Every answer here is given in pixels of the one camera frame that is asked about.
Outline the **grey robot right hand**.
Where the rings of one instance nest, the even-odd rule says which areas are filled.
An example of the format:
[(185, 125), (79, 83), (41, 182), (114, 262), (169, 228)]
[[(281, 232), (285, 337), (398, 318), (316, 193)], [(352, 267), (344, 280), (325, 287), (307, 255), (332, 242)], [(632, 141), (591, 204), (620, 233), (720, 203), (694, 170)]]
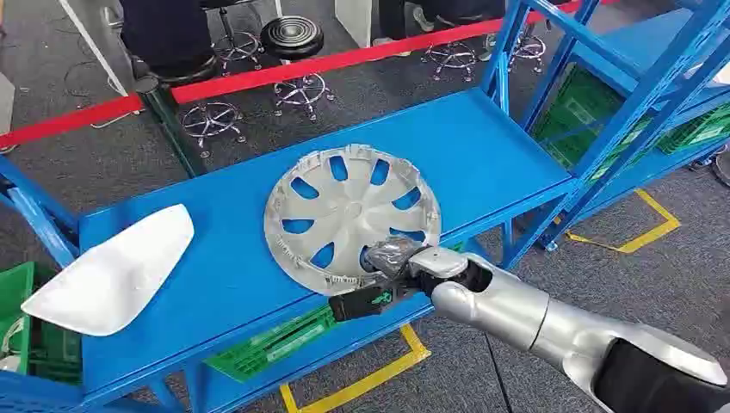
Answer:
[(361, 262), (380, 273), (373, 285), (332, 296), (329, 307), (336, 322), (380, 315), (419, 290), (408, 260), (426, 247), (409, 237), (390, 236), (367, 249)]

